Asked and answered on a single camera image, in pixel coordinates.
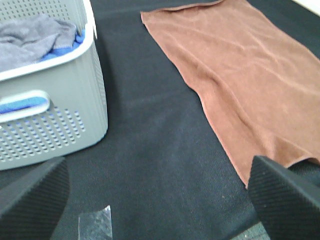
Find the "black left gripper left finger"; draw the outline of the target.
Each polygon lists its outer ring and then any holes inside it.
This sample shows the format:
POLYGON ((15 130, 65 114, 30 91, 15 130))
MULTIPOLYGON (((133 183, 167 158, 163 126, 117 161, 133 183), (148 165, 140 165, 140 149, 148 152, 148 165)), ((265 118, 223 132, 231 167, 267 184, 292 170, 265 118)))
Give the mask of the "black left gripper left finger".
POLYGON ((49 240, 70 194, 68 166, 55 157, 0 191, 2 240, 49 240))

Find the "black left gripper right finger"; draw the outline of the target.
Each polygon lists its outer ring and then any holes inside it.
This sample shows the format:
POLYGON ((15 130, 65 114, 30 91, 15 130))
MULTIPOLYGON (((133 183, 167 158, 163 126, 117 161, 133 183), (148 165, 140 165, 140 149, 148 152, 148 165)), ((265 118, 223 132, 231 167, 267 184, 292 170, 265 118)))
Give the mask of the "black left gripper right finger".
POLYGON ((320 189, 266 156, 253 158, 248 194, 272 240, 320 238, 320 189))

